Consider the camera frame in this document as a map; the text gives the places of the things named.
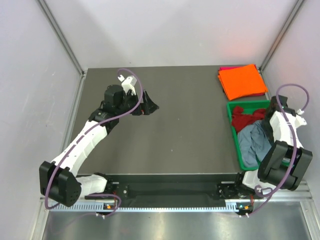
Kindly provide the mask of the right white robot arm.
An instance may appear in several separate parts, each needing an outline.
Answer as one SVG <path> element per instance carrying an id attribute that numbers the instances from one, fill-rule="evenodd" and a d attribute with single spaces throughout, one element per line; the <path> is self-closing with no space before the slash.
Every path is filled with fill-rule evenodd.
<path id="1" fill-rule="evenodd" d="M 279 187 L 294 191 L 309 167 L 313 154 L 303 148 L 297 128 L 307 122 L 288 107 L 287 97 L 273 96 L 268 107 L 249 114 L 246 126 L 235 127 L 235 143 L 240 167 L 233 185 L 239 198 L 256 192 L 269 194 Z"/>

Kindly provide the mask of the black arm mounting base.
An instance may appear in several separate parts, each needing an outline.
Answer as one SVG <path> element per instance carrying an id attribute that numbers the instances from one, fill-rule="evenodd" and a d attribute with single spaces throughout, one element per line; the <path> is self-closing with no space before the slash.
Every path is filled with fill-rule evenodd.
<path id="1" fill-rule="evenodd" d="M 128 208 L 215 206 L 230 199 L 252 200 L 254 190 L 243 185 L 244 173 L 109 174 L 100 193 L 86 199 L 115 199 Z"/>

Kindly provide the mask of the grey-blue t-shirt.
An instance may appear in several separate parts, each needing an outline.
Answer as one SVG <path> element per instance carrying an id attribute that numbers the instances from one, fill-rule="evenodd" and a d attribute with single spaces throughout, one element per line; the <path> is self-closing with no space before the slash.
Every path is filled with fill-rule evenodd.
<path id="1" fill-rule="evenodd" d="M 244 127 L 238 134 L 238 145 L 243 165 L 246 168 L 258 168 L 269 150 L 271 144 L 262 128 L 262 121 Z"/>

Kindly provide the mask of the dark red t-shirt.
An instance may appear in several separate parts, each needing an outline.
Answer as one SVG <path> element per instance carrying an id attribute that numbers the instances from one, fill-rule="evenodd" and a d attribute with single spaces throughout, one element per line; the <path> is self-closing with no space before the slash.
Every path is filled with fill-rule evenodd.
<path id="1" fill-rule="evenodd" d="M 258 120 L 263 120 L 266 115 L 265 108 L 259 108 L 252 114 L 244 114 L 244 108 L 236 106 L 231 115 L 231 125 L 235 128 L 236 133 L 239 133 L 248 125 L 252 125 Z"/>

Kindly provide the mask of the green plastic tray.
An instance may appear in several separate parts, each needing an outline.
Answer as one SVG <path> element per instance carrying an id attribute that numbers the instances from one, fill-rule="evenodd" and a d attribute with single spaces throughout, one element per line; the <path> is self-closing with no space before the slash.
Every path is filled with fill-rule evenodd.
<path id="1" fill-rule="evenodd" d="M 237 161 L 239 164 L 239 167 L 242 171 L 254 171 L 257 170 L 260 162 L 258 160 L 256 160 L 257 166 L 256 167 L 246 167 L 244 165 L 243 159 L 242 159 L 242 153 L 240 150 L 240 146 L 239 146 L 239 141 L 238 141 L 238 132 L 236 131 L 236 129 L 234 128 L 234 126 L 232 125 L 232 120 L 233 120 L 233 111 L 234 108 L 236 107 L 241 107 L 243 108 L 243 112 L 242 114 L 247 114 L 247 115 L 252 115 L 254 113 L 254 111 L 258 110 L 258 109 L 266 109 L 270 104 L 269 100 L 252 100 L 252 101 L 229 101 L 226 104 L 226 110 L 227 110 L 227 116 L 230 122 L 230 127 L 231 127 L 231 133 L 232 133 L 232 137 L 233 137 L 233 141 L 234 141 L 234 145 L 235 145 L 235 151 L 236 151 L 236 155 L 237 155 Z"/>

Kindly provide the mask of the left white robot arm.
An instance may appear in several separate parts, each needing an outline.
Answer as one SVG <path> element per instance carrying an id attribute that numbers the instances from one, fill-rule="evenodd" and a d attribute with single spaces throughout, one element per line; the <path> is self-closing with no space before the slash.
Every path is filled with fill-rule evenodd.
<path id="1" fill-rule="evenodd" d="M 76 138 L 51 162 L 44 161 L 40 165 L 41 194 L 66 207 L 73 206 L 79 198 L 91 194 L 109 198 L 114 187 L 108 183 L 107 178 L 100 173 L 79 177 L 80 167 L 125 113 L 147 116 L 158 109 L 159 106 L 146 91 L 142 92 L 142 98 L 139 99 L 133 86 L 108 86 L 100 106 L 91 113 Z"/>

